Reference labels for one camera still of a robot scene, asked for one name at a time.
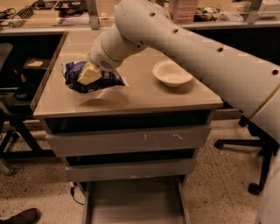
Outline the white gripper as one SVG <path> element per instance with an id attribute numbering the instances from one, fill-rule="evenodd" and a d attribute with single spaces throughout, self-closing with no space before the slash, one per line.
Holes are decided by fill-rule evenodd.
<path id="1" fill-rule="evenodd" d="M 103 50 L 102 42 L 99 38 L 95 39 L 90 51 L 87 54 L 88 62 L 83 67 L 78 76 L 78 82 L 88 85 L 102 77 L 102 71 L 112 72 L 122 63 L 111 59 Z"/>

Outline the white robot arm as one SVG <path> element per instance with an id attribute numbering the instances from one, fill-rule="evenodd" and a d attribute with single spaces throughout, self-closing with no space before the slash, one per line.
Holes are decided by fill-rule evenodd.
<path id="1" fill-rule="evenodd" d="M 280 144 L 279 66 L 175 25 L 148 0 L 122 0 L 115 23 L 94 40 L 78 82 L 89 84 L 134 53 L 156 49 L 201 78 Z"/>

